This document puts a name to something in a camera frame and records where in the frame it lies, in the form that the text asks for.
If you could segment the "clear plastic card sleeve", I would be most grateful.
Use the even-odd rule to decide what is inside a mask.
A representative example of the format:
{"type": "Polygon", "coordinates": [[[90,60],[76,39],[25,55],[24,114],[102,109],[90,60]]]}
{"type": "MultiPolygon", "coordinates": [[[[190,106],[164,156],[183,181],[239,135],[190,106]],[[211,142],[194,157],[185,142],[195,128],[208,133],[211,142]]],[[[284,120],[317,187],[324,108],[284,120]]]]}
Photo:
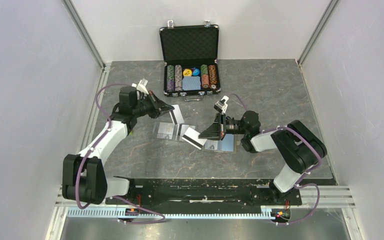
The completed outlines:
{"type": "Polygon", "coordinates": [[[171,122],[156,122],[153,127],[152,135],[156,139],[169,140],[176,142],[184,142],[183,135],[187,129],[196,129],[195,125],[189,124],[174,124],[171,122]]]}

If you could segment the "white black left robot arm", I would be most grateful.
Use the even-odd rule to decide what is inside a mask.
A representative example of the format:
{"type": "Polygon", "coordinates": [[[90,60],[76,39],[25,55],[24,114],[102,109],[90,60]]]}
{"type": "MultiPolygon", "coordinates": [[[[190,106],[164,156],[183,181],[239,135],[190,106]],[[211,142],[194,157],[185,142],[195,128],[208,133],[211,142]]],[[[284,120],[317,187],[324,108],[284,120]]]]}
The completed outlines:
{"type": "Polygon", "coordinates": [[[156,119],[175,110],[160,100],[144,83],[121,84],[111,113],[95,100],[98,109],[106,115],[102,131],[79,153],[68,154],[63,160],[62,196],[73,200],[81,210],[99,205],[106,198],[118,196],[125,204],[133,203],[137,190],[125,177],[107,177],[104,165],[115,148],[123,141],[143,116],[156,119]]]}

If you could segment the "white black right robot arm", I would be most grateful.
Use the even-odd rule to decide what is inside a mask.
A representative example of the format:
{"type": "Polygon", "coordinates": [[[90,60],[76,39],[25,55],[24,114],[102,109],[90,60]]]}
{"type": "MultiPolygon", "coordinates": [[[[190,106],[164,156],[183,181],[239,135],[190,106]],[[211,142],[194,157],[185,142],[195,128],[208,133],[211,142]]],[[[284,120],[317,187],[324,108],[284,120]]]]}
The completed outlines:
{"type": "Polygon", "coordinates": [[[282,204],[289,198],[291,189],[321,165],[327,148],[300,120],[269,130],[260,127],[258,113],[251,110],[239,120],[217,113],[214,122],[198,138],[219,141],[226,135],[241,135],[240,143],[249,153],[278,150],[285,164],[270,182],[268,196],[273,203],[282,204]]]}

